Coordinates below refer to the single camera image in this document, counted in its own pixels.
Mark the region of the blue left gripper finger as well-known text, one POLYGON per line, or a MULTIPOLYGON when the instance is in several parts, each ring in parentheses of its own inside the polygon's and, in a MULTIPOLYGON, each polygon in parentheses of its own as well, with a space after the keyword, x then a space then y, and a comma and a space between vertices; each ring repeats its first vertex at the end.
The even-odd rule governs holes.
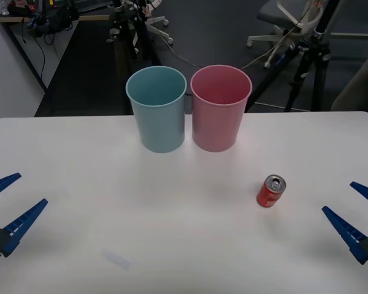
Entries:
POLYGON ((19 173, 14 173, 12 175, 1 178, 0 179, 0 193, 20 178, 21 178, 21 174, 19 173))
POLYGON ((13 222, 4 228, 0 228, 0 256, 7 258, 16 249, 22 237, 24 237, 47 204, 48 201, 42 199, 13 222))

